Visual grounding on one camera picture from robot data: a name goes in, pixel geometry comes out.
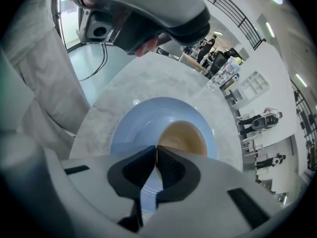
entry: black pants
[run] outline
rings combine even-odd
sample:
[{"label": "black pants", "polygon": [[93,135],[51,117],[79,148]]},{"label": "black pants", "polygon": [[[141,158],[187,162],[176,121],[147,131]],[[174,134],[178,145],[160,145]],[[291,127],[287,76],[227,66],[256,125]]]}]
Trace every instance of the black pants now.
[{"label": "black pants", "polygon": [[[254,116],[252,118],[249,118],[249,119],[245,119],[245,120],[241,120],[239,121],[239,125],[247,125],[247,124],[252,124],[254,120],[258,119],[258,118],[261,118],[262,116],[261,115],[257,115],[257,116]],[[240,135],[244,135],[244,134],[248,134],[252,131],[256,131],[255,129],[252,129],[252,127],[248,127],[246,129],[243,129],[242,131],[240,131]]]},{"label": "black pants", "polygon": [[257,162],[257,169],[263,169],[268,167],[273,167],[272,158],[267,159],[265,161],[259,161]]},{"label": "black pants", "polygon": [[208,50],[200,50],[197,56],[197,62],[200,63],[202,59],[204,58],[205,54],[208,53]]}]

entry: plate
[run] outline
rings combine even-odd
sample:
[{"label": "plate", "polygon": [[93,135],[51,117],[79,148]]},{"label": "plate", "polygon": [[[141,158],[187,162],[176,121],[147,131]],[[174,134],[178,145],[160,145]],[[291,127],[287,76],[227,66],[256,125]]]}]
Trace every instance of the plate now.
[{"label": "plate", "polygon": [[[120,155],[129,149],[156,145],[164,129],[175,121],[188,121],[198,128],[206,142],[208,158],[216,159],[216,144],[211,128],[192,106],[178,99],[158,97],[135,105],[117,124],[110,142],[109,154]],[[156,170],[141,191],[143,211],[155,212],[155,196],[162,190]]]}]

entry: light blue floor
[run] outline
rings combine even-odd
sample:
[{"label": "light blue floor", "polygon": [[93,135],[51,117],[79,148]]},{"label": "light blue floor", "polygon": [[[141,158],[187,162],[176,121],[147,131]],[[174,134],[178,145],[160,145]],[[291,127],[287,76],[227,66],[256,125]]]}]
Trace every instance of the light blue floor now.
[{"label": "light blue floor", "polygon": [[[91,106],[108,83],[135,58],[118,47],[107,46],[107,51],[108,61],[105,66],[96,75],[80,82]],[[89,44],[75,50],[69,57],[78,79],[83,79],[99,67],[103,60],[103,49],[100,44]]]}]

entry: round table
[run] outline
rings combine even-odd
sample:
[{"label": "round table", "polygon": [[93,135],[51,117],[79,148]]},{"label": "round table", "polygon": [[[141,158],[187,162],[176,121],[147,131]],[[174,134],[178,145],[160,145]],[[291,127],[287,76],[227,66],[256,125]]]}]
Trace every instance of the round table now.
[{"label": "round table", "polygon": [[153,97],[172,97],[197,109],[215,137],[217,158],[242,171],[242,150],[234,117],[220,90],[208,79],[171,58],[149,52],[132,60],[107,85],[86,115],[70,158],[108,154],[113,131],[134,105]]}]

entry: metal railing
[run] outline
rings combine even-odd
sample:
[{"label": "metal railing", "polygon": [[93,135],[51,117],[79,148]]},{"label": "metal railing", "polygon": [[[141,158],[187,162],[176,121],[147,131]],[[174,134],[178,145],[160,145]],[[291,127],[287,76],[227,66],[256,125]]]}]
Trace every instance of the metal railing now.
[{"label": "metal railing", "polygon": [[[301,93],[301,91],[297,88],[297,86],[294,84],[294,82],[291,80],[292,82],[292,88],[294,91],[294,95],[295,97],[295,103],[296,103],[296,112],[297,115],[301,121],[301,125],[305,134],[305,140],[306,140],[306,149],[307,149],[307,154],[311,155],[314,154],[313,158],[310,159],[314,159],[316,160],[317,158],[317,148],[316,148],[316,144],[317,144],[317,124],[313,115],[313,112],[311,110],[311,108],[308,106],[307,101],[305,100],[303,94]],[[305,125],[307,125],[307,123],[305,122],[305,119],[309,118],[308,122],[309,122],[309,127],[306,127]],[[307,168],[308,169],[312,169],[314,167],[315,163],[308,163]]]},{"label": "metal railing", "polygon": [[253,49],[256,50],[262,39],[246,15],[231,0],[207,0],[226,14],[243,32]]}]

